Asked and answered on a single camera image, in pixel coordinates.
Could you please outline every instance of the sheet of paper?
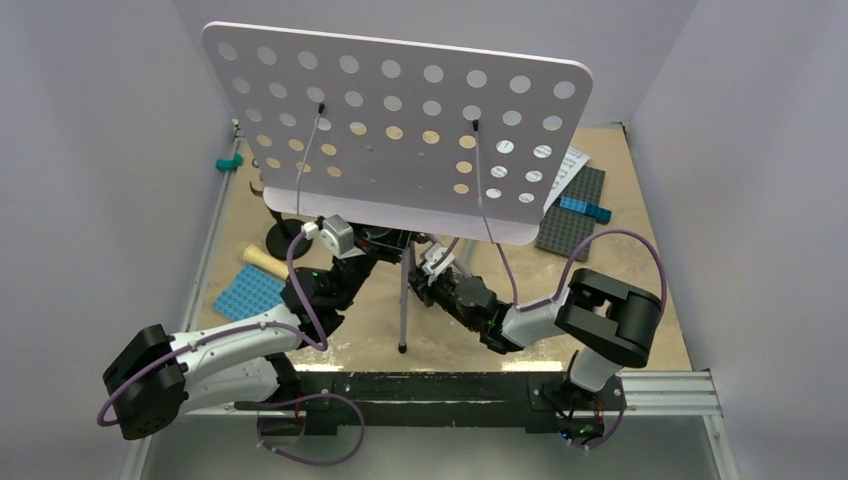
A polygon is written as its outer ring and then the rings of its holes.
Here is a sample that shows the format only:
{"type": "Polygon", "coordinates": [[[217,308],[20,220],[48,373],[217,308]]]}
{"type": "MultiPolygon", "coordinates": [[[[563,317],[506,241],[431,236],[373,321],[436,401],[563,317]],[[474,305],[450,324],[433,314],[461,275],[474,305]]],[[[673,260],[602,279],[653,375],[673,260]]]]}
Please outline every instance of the sheet of paper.
{"type": "Polygon", "coordinates": [[[562,164],[559,166],[559,172],[557,172],[556,180],[554,180],[554,185],[551,187],[551,193],[548,194],[548,199],[545,200],[545,211],[548,211],[548,208],[553,205],[557,198],[562,195],[562,191],[565,190],[565,187],[574,179],[574,176],[577,175],[577,172],[583,168],[583,165],[586,165],[586,162],[589,161],[589,155],[577,150],[574,147],[568,147],[568,151],[565,153],[565,158],[562,159],[562,164]]]}

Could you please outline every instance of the blue lego brick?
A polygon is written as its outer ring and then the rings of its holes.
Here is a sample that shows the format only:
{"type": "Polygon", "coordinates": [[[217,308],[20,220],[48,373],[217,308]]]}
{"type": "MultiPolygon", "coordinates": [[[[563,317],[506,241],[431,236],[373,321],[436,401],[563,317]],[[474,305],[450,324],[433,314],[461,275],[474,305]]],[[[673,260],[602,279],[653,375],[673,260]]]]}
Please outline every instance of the blue lego brick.
{"type": "Polygon", "coordinates": [[[283,303],[283,284],[253,265],[244,267],[232,285],[212,304],[221,315],[232,321],[244,320],[283,303]]]}
{"type": "Polygon", "coordinates": [[[602,225],[606,225],[612,220],[612,212],[597,205],[588,205],[585,214],[594,218],[602,225]]]}
{"type": "Polygon", "coordinates": [[[603,225],[606,225],[612,219],[612,212],[597,205],[577,200],[571,197],[562,197],[559,201],[559,206],[577,213],[594,218],[603,225]]]}
{"type": "Polygon", "coordinates": [[[577,200],[576,198],[562,197],[559,201],[559,206],[577,213],[586,213],[586,208],[589,204],[583,200],[577,200]]]}

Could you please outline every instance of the teal clamp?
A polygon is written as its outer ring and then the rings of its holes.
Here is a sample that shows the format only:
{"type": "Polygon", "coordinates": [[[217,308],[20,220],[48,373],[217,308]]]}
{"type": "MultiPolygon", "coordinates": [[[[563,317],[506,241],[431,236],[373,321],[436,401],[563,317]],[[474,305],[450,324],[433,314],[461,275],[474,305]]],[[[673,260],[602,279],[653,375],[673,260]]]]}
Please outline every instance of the teal clamp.
{"type": "Polygon", "coordinates": [[[231,170],[235,170],[244,163],[244,158],[241,154],[236,153],[233,155],[232,160],[224,160],[223,158],[219,158],[217,162],[215,162],[215,168],[222,172],[229,172],[231,170]]]}

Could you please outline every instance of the white wall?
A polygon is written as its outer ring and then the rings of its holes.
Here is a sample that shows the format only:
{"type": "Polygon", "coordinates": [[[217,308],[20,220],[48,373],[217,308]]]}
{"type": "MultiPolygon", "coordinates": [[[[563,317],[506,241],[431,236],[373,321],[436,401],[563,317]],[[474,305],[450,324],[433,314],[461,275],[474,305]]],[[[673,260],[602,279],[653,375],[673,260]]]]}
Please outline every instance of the white wall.
{"type": "Polygon", "coordinates": [[[579,60],[583,123],[629,120],[696,0],[174,0],[198,51],[213,20],[579,60]]]}
{"type": "Polygon", "coordinates": [[[168,0],[0,2],[0,478],[116,478],[102,372],[176,328],[226,110],[168,0]]]}
{"type": "Polygon", "coordinates": [[[746,479],[848,470],[846,28],[844,1],[702,0],[630,132],[746,479]]]}

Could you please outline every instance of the gray lego baseplate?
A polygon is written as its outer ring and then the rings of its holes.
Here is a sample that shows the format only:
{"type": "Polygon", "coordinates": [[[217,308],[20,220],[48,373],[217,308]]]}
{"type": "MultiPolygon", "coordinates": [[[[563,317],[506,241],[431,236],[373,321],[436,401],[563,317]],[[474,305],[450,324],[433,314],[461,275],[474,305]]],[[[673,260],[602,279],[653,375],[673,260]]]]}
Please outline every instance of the gray lego baseplate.
{"type": "MultiPolygon", "coordinates": [[[[600,205],[605,175],[606,172],[603,170],[583,167],[577,172],[571,183],[565,187],[562,196],[600,205]]],[[[548,208],[548,211],[545,212],[545,218],[539,224],[539,236],[536,237],[536,248],[567,257],[594,230],[594,218],[566,210],[559,206],[559,201],[557,200],[548,208]]],[[[585,262],[588,260],[590,249],[591,245],[587,246],[577,256],[577,261],[585,262]]]]}

